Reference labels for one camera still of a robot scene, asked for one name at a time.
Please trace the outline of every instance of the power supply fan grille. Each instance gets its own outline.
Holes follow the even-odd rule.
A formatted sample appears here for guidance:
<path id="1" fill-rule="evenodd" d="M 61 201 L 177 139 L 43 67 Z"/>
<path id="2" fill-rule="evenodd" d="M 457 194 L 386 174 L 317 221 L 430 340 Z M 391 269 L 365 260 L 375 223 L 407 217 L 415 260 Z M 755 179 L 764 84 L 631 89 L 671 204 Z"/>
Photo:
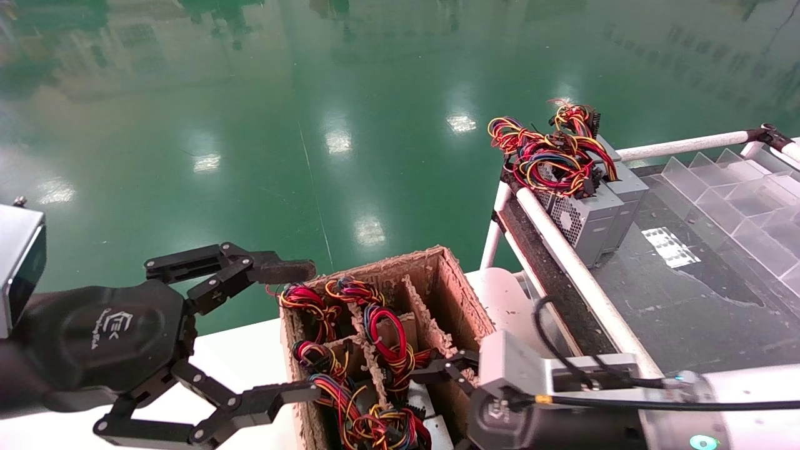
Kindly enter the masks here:
<path id="1" fill-rule="evenodd" d="M 550 197 L 552 195 L 553 194 L 548 191 L 540 191 L 539 189 L 534 190 L 534 197 L 536 197 L 536 200 L 538 200 L 544 207 L 550 205 Z"/>
<path id="2" fill-rule="evenodd" d="M 556 224 L 561 233 L 566 238 L 566 241 L 571 245 L 575 245 L 578 237 L 581 235 L 583 229 L 583 222 L 581 222 L 581 215 L 575 206 L 572 204 L 573 200 L 570 198 L 557 197 L 553 203 L 553 210 L 550 217 L 553 223 Z"/>
<path id="3" fill-rule="evenodd" d="M 555 177 L 553 176 L 553 169 L 550 166 L 539 166 L 538 170 L 539 174 L 544 179 L 552 179 L 553 181 L 555 181 Z M 544 206 L 545 208 L 548 208 L 550 206 L 550 200 L 551 197 L 553 196 L 552 192 L 543 191 L 540 189 L 533 189 L 533 192 L 534 192 L 534 197 L 536 197 L 536 200 L 538 200 L 542 204 L 542 206 Z"/>

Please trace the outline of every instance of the white table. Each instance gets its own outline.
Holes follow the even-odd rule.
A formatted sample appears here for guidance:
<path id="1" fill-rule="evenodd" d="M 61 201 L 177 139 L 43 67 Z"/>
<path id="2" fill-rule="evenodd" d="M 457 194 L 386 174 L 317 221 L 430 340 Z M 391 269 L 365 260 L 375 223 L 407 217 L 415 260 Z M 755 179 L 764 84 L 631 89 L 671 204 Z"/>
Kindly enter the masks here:
<path id="1" fill-rule="evenodd" d="M 492 267 L 471 272 L 467 279 L 498 327 L 538 345 L 532 338 L 531 302 L 512 274 Z M 190 362 L 234 392 L 288 381 L 277 319 L 199 337 L 194 350 Z M 0 450 L 111 450 L 112 445 L 92 433 L 94 423 L 109 409 L 105 406 L 71 414 L 47 412 L 0 421 Z M 147 408 L 136 411 L 134 417 L 196 424 L 212 411 L 205 400 L 178 385 Z M 243 429 L 222 448 L 296 448 L 297 433 L 291 416 L 291 408 L 283 408 L 272 425 Z"/>

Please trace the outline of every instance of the cardboard box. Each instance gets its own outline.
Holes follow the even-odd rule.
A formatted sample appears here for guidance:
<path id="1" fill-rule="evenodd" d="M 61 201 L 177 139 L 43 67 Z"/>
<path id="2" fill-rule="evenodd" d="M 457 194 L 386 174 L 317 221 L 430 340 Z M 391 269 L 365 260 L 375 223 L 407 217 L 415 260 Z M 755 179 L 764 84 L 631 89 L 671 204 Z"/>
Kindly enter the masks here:
<path id="1" fill-rule="evenodd" d="M 489 316 L 478 301 L 466 280 L 458 261 L 449 249 L 433 247 L 408 255 L 395 256 L 377 263 L 323 276 L 307 283 L 317 292 L 325 291 L 331 279 L 350 276 L 377 286 L 386 296 L 387 306 L 403 313 L 400 317 L 404 329 L 413 336 L 418 349 L 435 348 L 444 356 L 459 350 L 477 351 L 483 337 L 495 331 Z M 353 335 L 327 344 L 335 352 L 342 352 L 349 343 L 354 357 L 348 364 L 350 374 L 356 379 L 370 379 L 375 386 L 378 402 L 388 405 L 383 374 L 378 366 L 377 352 L 366 338 L 361 308 L 348 305 L 351 327 L 341 324 L 340 330 L 354 330 Z M 291 355 L 291 346 L 298 340 L 308 339 L 316 333 L 310 321 L 296 311 L 281 310 L 282 344 L 286 354 L 287 370 L 293 381 L 305 380 L 308 373 Z M 465 371 L 473 382 L 476 375 Z M 469 399 L 455 382 L 428 386 L 436 414 L 445 419 L 450 437 L 457 444 L 466 435 L 466 410 Z M 335 424 L 326 422 L 322 408 L 317 404 L 295 404 L 294 419 L 298 430 L 298 448 L 328 450 L 340 448 Z"/>

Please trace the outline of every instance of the blue indicator light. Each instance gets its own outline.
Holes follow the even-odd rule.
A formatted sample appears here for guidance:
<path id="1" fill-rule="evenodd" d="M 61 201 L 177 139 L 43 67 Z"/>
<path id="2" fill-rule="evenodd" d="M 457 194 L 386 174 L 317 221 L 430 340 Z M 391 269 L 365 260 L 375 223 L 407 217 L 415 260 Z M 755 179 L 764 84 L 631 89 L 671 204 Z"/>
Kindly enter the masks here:
<path id="1" fill-rule="evenodd" d="M 695 450 L 715 450 L 719 446 L 719 441 L 711 436 L 696 434 L 689 439 L 689 445 Z"/>

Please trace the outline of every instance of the black cable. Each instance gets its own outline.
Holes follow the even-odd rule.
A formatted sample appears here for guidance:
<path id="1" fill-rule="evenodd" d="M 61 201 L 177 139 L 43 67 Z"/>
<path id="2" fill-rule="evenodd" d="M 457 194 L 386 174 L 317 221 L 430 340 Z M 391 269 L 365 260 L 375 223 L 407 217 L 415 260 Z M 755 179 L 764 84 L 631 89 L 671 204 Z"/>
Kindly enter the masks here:
<path id="1" fill-rule="evenodd" d="M 649 409 L 654 411 L 775 411 L 781 409 L 800 409 L 800 401 L 774 401 L 750 403 L 675 403 L 637 400 L 605 400 L 561 396 L 537 396 L 539 404 L 563 404 L 587 408 Z"/>
<path id="2" fill-rule="evenodd" d="M 546 295 L 539 303 L 536 305 L 534 310 L 534 324 L 536 325 L 536 332 L 539 334 L 539 339 L 545 344 L 547 350 L 550 350 L 550 353 L 553 354 L 562 364 L 572 373 L 574 376 L 577 376 L 582 383 L 586 384 L 588 387 L 592 387 L 592 380 L 586 374 L 585 371 L 579 369 L 574 364 L 572 364 L 567 358 L 565 358 L 561 352 L 547 339 L 545 335 L 544 327 L 542 326 L 542 309 L 548 304 L 553 302 L 552 295 Z M 592 359 L 595 363 L 600 366 L 600 368 L 613 376 L 616 376 L 620 381 L 623 383 L 627 383 L 630 386 L 636 386 L 639 388 L 651 388 L 651 389 L 663 389 L 664 388 L 664 380 L 661 379 L 647 379 L 647 378 L 636 378 L 630 376 L 629 374 L 618 370 L 616 368 L 612 368 L 610 365 L 604 363 L 598 356 L 592 355 Z"/>
<path id="3" fill-rule="evenodd" d="M 664 380 L 661 378 L 636 378 L 634 376 L 630 376 L 629 373 L 623 372 L 617 368 L 612 368 L 610 365 L 604 363 L 599 356 L 592 355 L 592 359 L 595 363 L 600 366 L 600 368 L 613 376 L 616 376 L 619 380 L 623 383 L 628 383 L 630 386 L 636 386 L 638 388 L 650 388 L 650 389 L 664 389 Z"/>
<path id="4" fill-rule="evenodd" d="M 573 376 L 581 380 L 581 383 L 583 383 L 587 388 L 592 388 L 594 386 L 594 383 L 592 379 L 589 378 L 589 376 L 586 374 L 586 372 L 577 368 L 575 364 L 572 364 L 567 358 L 565 358 L 564 355 L 562 355 L 561 352 L 558 351 L 555 345 L 553 345 L 553 343 L 550 342 L 550 339 L 548 339 L 547 335 L 545 334 L 545 329 L 542 326 L 542 309 L 544 309 L 544 307 L 548 303 L 551 303 L 552 301 L 553 301 L 552 295 L 545 295 L 536 303 L 536 308 L 534 308 L 534 324 L 536 325 L 536 332 L 537 334 L 539 334 L 539 339 L 542 341 L 543 344 L 545 344 L 547 350 L 550 350 L 550 353 L 552 353 L 553 356 L 555 356 L 559 361 L 561 361 L 561 364 L 564 364 L 564 367 L 567 368 L 567 370 L 569 370 Z"/>

